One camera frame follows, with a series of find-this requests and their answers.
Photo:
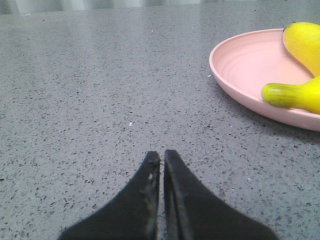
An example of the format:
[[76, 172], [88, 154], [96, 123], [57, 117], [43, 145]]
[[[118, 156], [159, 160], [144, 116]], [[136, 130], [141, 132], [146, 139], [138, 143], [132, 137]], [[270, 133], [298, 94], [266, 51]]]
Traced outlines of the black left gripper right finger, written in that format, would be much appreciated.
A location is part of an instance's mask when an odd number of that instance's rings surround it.
[[276, 240], [267, 226], [230, 207], [189, 170], [175, 150], [164, 154], [164, 203], [170, 240]]

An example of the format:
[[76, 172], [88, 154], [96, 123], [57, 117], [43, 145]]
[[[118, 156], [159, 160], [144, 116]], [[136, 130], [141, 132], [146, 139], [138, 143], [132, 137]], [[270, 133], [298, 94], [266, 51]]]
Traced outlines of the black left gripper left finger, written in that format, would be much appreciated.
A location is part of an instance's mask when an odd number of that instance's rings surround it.
[[155, 240], [160, 157], [149, 151], [128, 184], [104, 207], [62, 232], [61, 240]]

